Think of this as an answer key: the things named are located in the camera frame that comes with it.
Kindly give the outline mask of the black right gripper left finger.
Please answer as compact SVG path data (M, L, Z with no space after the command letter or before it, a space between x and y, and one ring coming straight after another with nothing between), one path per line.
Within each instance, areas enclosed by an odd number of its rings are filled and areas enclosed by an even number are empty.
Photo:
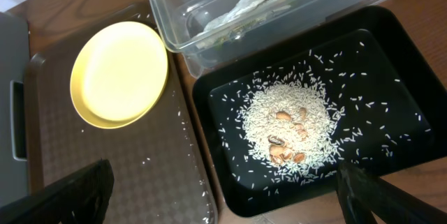
M102 223L114 185L108 160L98 160L1 208L2 223Z

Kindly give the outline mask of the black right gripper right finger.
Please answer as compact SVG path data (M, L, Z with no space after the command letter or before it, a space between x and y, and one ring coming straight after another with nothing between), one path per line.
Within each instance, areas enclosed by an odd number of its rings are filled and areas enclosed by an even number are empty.
M337 197L346 223L445 223L446 212L352 163L337 170Z

